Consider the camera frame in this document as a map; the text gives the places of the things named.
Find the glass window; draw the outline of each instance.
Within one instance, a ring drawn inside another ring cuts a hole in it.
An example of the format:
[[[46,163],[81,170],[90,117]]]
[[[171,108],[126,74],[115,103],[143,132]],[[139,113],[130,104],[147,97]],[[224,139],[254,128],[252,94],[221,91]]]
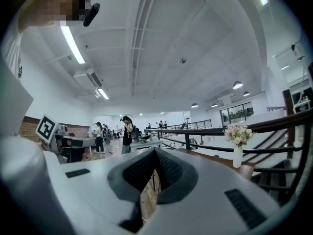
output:
[[[242,105],[229,108],[228,111],[231,123],[242,123],[243,121],[245,121],[246,118]]]
[[[244,104],[244,110],[245,110],[246,119],[248,119],[250,116],[254,114],[251,102]]]
[[[221,118],[222,118],[222,124],[223,126],[229,125],[229,115],[228,115],[228,110],[222,110],[221,112]]]

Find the ceiling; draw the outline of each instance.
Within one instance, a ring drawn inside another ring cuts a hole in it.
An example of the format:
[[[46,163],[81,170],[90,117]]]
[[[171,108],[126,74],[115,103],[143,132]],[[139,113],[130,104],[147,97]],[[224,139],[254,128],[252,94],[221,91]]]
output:
[[[104,106],[152,98],[169,105],[179,98],[186,103],[169,110],[185,110],[191,101],[208,103],[234,92],[236,80],[244,86],[233,101],[241,100],[243,91],[261,92],[266,51],[252,0],[91,1],[101,5],[91,25],[71,26],[84,65],[72,56],[58,26],[36,29],[36,37],[28,39],[44,46],[38,56],[67,79],[76,95],[90,93],[72,78],[86,68],[95,70],[107,90],[110,100],[90,97]]]

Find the wooden floor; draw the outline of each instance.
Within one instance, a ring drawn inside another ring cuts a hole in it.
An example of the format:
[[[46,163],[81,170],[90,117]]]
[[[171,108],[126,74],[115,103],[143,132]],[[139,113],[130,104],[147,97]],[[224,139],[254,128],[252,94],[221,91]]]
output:
[[[86,152],[83,154],[83,161],[92,161],[110,158],[113,156],[121,156],[122,142],[122,139],[113,139],[110,145],[104,146],[104,150],[106,152],[105,154],[96,153],[95,148],[92,148],[92,154],[86,150]],[[150,179],[140,196],[141,215],[144,223],[151,217],[156,209],[159,181],[157,177],[154,177],[154,179],[156,190],[153,190],[153,181]]]

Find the bouquet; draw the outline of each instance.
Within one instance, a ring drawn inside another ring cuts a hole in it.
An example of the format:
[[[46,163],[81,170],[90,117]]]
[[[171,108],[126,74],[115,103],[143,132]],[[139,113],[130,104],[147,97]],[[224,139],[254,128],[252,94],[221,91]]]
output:
[[[227,129],[223,131],[226,140],[231,141],[235,145],[243,146],[255,135],[248,126],[242,126],[240,124],[230,124]]]

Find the flower vase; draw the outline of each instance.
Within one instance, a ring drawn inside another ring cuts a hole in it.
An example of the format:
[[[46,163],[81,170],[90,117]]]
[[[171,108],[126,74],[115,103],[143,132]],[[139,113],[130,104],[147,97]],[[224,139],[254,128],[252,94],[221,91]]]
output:
[[[242,160],[243,160],[243,147],[236,145],[233,154],[233,166],[235,168],[239,168],[241,166]]]

